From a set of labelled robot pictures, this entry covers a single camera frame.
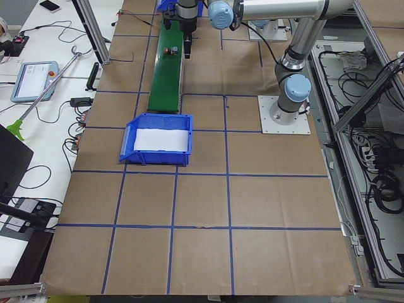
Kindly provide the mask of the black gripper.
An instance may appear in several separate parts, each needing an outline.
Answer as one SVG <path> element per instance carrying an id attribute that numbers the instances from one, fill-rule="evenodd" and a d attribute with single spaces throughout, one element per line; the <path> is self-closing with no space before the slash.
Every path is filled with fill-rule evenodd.
<path id="1" fill-rule="evenodd" d="M 179 28 L 184 33 L 184 58 L 191 57 L 192 33 L 196 30 L 198 16 L 197 0 L 178 0 L 176 6 Z"/>

